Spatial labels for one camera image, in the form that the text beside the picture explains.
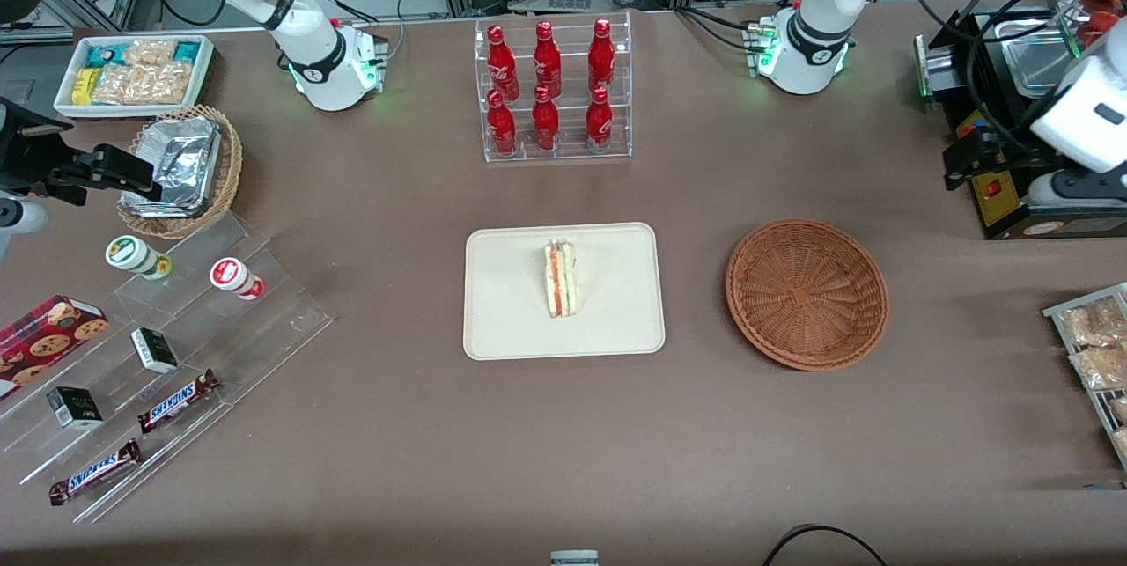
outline round basket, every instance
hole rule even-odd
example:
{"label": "round basket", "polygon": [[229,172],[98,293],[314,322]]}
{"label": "round basket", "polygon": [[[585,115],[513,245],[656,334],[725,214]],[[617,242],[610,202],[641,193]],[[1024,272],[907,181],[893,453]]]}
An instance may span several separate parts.
{"label": "round basket", "polygon": [[[189,117],[208,117],[223,129],[219,160],[215,162],[215,177],[212,180],[211,204],[201,216],[194,219],[142,219],[130,214],[121,205],[117,205],[117,213],[122,220],[137,233],[179,240],[206,224],[207,221],[227,212],[231,207],[231,202],[234,201],[234,193],[239,189],[239,173],[242,170],[242,143],[239,141],[239,133],[234,132],[231,122],[222,113],[210,106],[177,109],[161,115],[157,120],[171,122]],[[137,151],[140,141],[141,133],[137,133],[133,138],[133,144],[130,145],[130,152]]]}
{"label": "round basket", "polygon": [[728,262],[725,292],[744,337],[799,370],[861,361],[888,318],[885,280],[868,251],[818,221],[783,219],[745,236]]}

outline acrylic display stand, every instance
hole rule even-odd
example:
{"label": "acrylic display stand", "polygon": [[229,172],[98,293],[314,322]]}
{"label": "acrylic display stand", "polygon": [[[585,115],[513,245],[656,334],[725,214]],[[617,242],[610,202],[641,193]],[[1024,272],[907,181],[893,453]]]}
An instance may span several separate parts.
{"label": "acrylic display stand", "polygon": [[[602,154],[587,150],[587,107],[591,106],[591,89],[587,86],[587,51],[594,38],[595,20],[611,21],[611,42],[614,43],[614,82],[609,90],[609,104],[614,112],[611,122],[611,145]],[[486,161],[521,163],[527,161],[598,160],[622,159],[633,151],[631,124],[631,35],[629,14],[562,15],[552,16],[552,33],[560,47],[564,72],[564,92],[556,98],[560,115],[560,142],[553,152],[544,152],[535,143],[532,124],[532,107],[535,104],[533,90],[536,74],[532,53],[536,48],[536,30],[520,21],[507,18],[479,20],[474,26],[473,64],[478,78],[478,109],[481,113],[481,141]],[[516,58],[516,79],[521,83],[521,97],[508,108],[516,120],[516,154],[502,157],[489,135],[486,114],[489,106],[486,94],[492,88],[489,77],[489,42],[485,37],[490,25],[505,29],[505,42]]]}
{"label": "acrylic display stand", "polygon": [[[99,304],[110,321],[100,341],[0,404],[3,462],[19,469],[21,485],[42,492],[43,506],[50,506],[53,483],[136,439],[141,465],[121,469],[62,506],[76,523],[108,513],[332,321],[277,264],[266,238],[232,213],[195,231],[168,256],[168,277],[151,282],[133,276]],[[246,301],[212,286],[208,269],[224,256],[246,263],[266,282],[266,292]],[[175,373],[142,368],[130,339],[142,326],[168,338],[180,362]],[[142,435],[137,415],[208,368],[221,386]],[[46,400],[55,386],[88,389],[105,422],[88,432],[60,427]]]}

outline sandwich slice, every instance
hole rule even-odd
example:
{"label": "sandwich slice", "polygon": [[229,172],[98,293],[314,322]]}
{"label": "sandwich slice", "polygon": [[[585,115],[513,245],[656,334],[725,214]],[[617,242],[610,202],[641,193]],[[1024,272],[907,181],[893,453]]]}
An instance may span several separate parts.
{"label": "sandwich slice", "polygon": [[553,317],[574,316],[579,309],[575,280],[575,248],[570,242],[552,241],[544,247],[544,281],[548,312]]}

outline cookie box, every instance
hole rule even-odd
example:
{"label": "cookie box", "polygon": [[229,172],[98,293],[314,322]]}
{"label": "cookie box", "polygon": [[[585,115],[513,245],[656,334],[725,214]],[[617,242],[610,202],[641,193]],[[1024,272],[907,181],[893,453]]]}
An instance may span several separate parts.
{"label": "cookie box", "polygon": [[101,309],[54,295],[0,330],[0,399],[109,326]]}
{"label": "cookie box", "polygon": [[[81,83],[80,71],[86,68],[90,53],[95,52],[95,50],[128,43],[134,39],[175,41],[181,44],[194,43],[199,45],[192,63],[192,74],[188,78],[188,87],[184,94],[184,99],[179,104],[128,106],[74,104],[71,95],[76,83]],[[65,115],[72,120],[130,120],[153,117],[179,108],[190,108],[196,105],[196,99],[204,87],[214,48],[212,42],[199,34],[137,34],[82,38],[74,45],[74,53],[71,54],[66,73],[63,74],[63,81],[59,86],[59,92],[55,95],[55,109],[61,115]]]}

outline red cookie box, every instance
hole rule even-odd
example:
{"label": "red cookie box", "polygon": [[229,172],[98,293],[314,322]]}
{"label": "red cookie box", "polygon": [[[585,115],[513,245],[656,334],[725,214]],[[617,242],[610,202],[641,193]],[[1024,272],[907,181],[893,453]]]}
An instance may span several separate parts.
{"label": "red cookie box", "polygon": [[101,309],[53,295],[0,330],[0,399],[109,326]]}

